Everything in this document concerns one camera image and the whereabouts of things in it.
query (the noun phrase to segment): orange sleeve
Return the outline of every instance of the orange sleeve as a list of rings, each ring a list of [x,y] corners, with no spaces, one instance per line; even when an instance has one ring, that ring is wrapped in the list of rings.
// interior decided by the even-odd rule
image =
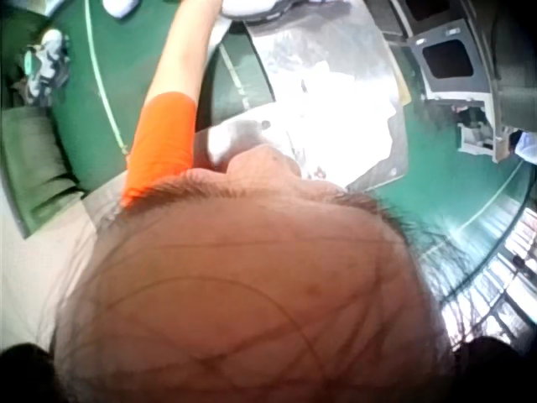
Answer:
[[[185,94],[167,92],[143,107],[128,158],[124,206],[155,182],[192,168],[195,126],[196,103]]]

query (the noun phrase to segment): white wall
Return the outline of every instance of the white wall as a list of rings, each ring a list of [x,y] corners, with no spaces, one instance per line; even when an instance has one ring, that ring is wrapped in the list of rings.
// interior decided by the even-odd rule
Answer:
[[[76,262],[87,259],[94,236],[95,227],[77,202],[24,240],[0,186],[1,348],[26,342],[48,347],[68,277],[81,266]]]

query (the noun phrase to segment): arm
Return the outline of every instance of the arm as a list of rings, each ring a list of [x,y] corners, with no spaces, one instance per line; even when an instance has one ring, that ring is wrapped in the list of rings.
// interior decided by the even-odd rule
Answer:
[[[128,159],[123,205],[193,165],[196,108],[222,0],[183,0],[169,30]]]
[[[182,92],[198,102],[207,47],[222,0],[183,0],[169,30],[147,104],[159,94]]]

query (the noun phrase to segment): white sneaker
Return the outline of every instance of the white sneaker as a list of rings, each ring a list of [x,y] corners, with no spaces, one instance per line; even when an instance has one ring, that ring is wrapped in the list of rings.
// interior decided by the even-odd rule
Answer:
[[[115,18],[125,17],[138,6],[138,3],[140,0],[102,0],[104,8]]]
[[[338,0],[224,0],[222,14],[244,21],[270,20],[281,16],[296,3],[332,3]]]

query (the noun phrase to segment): window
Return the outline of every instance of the window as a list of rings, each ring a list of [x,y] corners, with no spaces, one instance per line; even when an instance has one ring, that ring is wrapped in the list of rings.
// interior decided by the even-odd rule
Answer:
[[[473,76],[467,48],[458,39],[425,47],[423,56],[430,72],[438,79]]]

